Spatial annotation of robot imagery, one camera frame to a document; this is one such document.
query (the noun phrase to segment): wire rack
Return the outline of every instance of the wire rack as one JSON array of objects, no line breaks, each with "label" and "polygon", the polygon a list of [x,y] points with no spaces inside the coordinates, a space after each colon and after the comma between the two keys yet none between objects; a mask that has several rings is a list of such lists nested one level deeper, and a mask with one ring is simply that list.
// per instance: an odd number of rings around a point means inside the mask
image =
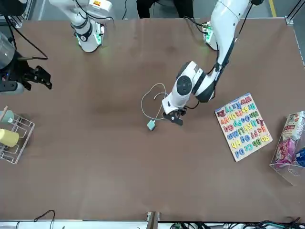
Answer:
[{"label": "wire rack", "polygon": [[14,118],[10,118],[5,125],[5,129],[19,134],[19,140],[14,147],[8,147],[0,143],[0,159],[6,160],[12,164],[17,164],[29,138],[33,132],[35,124],[14,113]]}]

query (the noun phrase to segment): white cable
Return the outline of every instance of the white cable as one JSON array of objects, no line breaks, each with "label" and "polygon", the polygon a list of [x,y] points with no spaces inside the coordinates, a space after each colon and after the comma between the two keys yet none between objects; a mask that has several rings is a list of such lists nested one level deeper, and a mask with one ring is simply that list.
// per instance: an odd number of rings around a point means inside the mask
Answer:
[{"label": "white cable", "polygon": [[151,92],[151,90],[152,90],[155,86],[157,86],[157,85],[162,85],[163,88],[164,88],[164,92],[158,93],[153,99],[155,100],[156,97],[157,97],[158,95],[160,95],[160,94],[164,94],[164,98],[167,96],[167,93],[166,93],[166,89],[165,89],[164,84],[163,84],[163,83],[156,83],[154,86],[151,87],[151,89],[150,89],[145,95],[143,95],[143,97],[142,97],[142,99],[141,99],[141,109],[142,109],[143,114],[144,114],[146,117],[148,117],[148,118],[150,118],[150,119],[152,119],[152,120],[163,120],[164,118],[158,118],[159,113],[160,113],[160,111],[161,111],[161,109],[162,109],[162,104],[161,104],[160,109],[159,109],[159,111],[158,111],[158,114],[157,114],[157,116],[156,116],[155,118],[152,118],[152,117],[148,116],[148,115],[145,113],[145,111],[143,110],[143,105],[142,105],[142,104],[143,104],[143,99],[144,99],[144,97],[147,96],[148,93]]}]

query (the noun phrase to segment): blue package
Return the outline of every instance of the blue package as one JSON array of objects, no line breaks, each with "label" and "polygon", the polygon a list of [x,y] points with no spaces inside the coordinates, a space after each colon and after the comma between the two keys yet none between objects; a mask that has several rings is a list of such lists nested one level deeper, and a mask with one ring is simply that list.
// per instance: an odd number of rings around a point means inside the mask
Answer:
[{"label": "blue package", "polygon": [[305,148],[295,154],[295,159],[300,166],[305,167]]}]

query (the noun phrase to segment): brown table surface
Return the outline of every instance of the brown table surface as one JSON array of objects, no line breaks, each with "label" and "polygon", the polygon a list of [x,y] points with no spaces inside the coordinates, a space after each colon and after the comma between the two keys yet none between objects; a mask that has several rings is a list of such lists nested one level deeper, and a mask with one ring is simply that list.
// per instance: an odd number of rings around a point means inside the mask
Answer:
[{"label": "brown table surface", "polygon": [[[292,27],[284,19],[248,20],[216,98],[189,110],[179,127],[157,122],[150,132],[141,97],[155,83],[170,91],[186,61],[206,71],[216,53],[184,20],[108,23],[104,46],[78,47],[68,21],[27,22],[22,31],[47,53],[33,61],[53,89],[1,96],[36,123],[16,165],[0,161],[0,218],[33,219],[49,209],[57,219],[305,220],[305,189],[293,187],[269,163],[285,116],[304,110],[304,68]],[[19,51],[38,53],[20,37]],[[144,108],[156,115],[152,91]],[[235,162],[214,109],[250,92],[274,141]],[[189,105],[196,104],[192,99]]]}]

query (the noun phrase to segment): yellow cup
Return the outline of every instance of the yellow cup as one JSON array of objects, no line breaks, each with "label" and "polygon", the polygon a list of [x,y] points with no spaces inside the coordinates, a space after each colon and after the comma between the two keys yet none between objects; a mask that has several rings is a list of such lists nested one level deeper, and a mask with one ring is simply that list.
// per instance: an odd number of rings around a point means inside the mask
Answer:
[{"label": "yellow cup", "polygon": [[19,134],[10,130],[0,129],[0,143],[14,147],[19,140]]}]

